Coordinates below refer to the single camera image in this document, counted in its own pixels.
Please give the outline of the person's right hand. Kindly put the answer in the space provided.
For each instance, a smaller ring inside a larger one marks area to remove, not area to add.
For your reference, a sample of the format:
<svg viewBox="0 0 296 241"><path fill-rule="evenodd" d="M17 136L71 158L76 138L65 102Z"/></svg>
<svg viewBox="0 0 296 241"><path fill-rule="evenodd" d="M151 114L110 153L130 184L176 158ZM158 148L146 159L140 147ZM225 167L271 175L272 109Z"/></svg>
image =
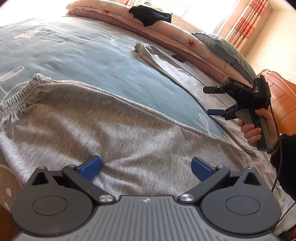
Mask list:
<svg viewBox="0 0 296 241"><path fill-rule="evenodd" d="M258 116L265 118L270 135L270 142L274 147L278 141L278 132L272 114L265 108L258 109L255 113ZM255 128L254 124L245 124L242 119L239 119L238 126L241 128L241 132L243 133L244 138L247 139L248 144L255 147L257 142L261 139L261 129Z"/></svg>

